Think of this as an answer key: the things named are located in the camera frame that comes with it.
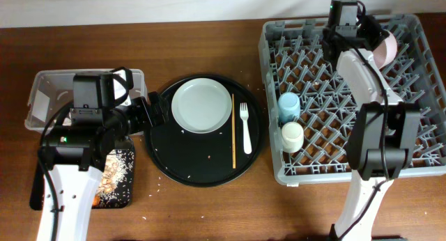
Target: fork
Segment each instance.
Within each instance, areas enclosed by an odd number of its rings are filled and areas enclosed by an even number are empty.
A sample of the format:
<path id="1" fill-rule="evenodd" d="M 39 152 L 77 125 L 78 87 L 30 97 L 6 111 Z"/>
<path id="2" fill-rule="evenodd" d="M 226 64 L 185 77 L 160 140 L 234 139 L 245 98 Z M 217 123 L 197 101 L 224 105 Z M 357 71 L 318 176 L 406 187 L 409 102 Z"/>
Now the fork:
<path id="1" fill-rule="evenodd" d="M 240 103 L 240 118 L 243 120 L 243 150 L 246 154 L 251 154 L 251 138 L 249 137 L 249 129 L 248 129 L 248 106 L 246 102 Z"/>

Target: cup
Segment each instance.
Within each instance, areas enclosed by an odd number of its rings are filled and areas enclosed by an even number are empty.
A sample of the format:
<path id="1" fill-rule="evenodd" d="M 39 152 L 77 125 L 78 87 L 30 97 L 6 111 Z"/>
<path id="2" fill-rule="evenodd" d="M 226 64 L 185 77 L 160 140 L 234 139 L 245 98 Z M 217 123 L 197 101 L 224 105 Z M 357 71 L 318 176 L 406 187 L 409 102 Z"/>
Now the cup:
<path id="1" fill-rule="evenodd" d="M 296 122 L 286 123 L 282 127 L 282 145 L 284 152 L 294 153 L 304 144 L 304 129 Z"/>
<path id="2" fill-rule="evenodd" d="M 277 102 L 279 120 L 285 124 L 300 116 L 300 101 L 298 95 L 292 92 L 283 93 Z"/>

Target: wooden chopstick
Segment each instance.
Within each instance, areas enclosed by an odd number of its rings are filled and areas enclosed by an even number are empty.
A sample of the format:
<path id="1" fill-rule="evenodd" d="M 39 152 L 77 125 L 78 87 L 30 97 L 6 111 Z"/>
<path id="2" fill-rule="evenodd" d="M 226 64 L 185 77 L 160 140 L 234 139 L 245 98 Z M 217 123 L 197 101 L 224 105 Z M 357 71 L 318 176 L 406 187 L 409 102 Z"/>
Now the wooden chopstick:
<path id="1" fill-rule="evenodd" d="M 236 168 L 236 110 L 234 94 L 232 94 L 232 169 Z"/>

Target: blue cup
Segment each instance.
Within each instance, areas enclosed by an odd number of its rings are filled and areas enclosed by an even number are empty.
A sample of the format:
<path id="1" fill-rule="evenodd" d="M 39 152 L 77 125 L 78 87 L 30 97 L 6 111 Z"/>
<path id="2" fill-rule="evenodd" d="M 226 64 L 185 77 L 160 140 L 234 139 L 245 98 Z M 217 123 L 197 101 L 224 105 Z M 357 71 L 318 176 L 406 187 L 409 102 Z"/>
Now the blue cup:
<path id="1" fill-rule="evenodd" d="M 283 124 L 292 122 L 294 117 L 300 116 L 300 101 L 295 93 L 283 93 L 277 102 L 277 106 L 279 107 L 279 120 Z"/>

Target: black tray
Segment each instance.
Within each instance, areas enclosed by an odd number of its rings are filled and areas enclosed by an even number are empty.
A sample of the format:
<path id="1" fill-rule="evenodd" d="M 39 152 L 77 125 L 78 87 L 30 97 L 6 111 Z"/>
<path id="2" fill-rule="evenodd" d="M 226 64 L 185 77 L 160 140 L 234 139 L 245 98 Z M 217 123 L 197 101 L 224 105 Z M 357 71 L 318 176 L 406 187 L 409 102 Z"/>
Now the black tray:
<path id="1" fill-rule="evenodd" d="M 116 142 L 115 147 L 116 150 L 111 151 L 109 155 L 115 155 L 120 161 L 124 162 L 123 168 L 125 169 L 125 174 L 122 181 L 116 183 L 116 189 L 113 192 L 100 195 L 100 203 L 98 206 L 92 207 L 93 209 L 124 208 L 132 202 L 134 159 L 136 156 L 133 140 L 127 137 L 125 141 Z M 43 183 L 43 173 L 37 165 L 29 199 L 29 206 L 33 210 L 42 210 Z"/>
<path id="2" fill-rule="evenodd" d="M 177 89 L 195 78 L 209 78 L 234 94 L 236 112 L 236 169 L 232 169 L 231 116 L 218 130 L 195 134 L 184 130 L 169 108 L 169 122 L 144 132 L 146 146 L 155 165 L 173 180 L 185 185 L 212 187 L 242 175 L 254 162 L 263 146 L 264 124 L 256 98 L 237 82 L 217 75 L 194 75 L 165 89 L 161 96 L 171 104 Z M 252 153 L 243 151 L 243 122 L 240 103 L 248 104 Z"/>

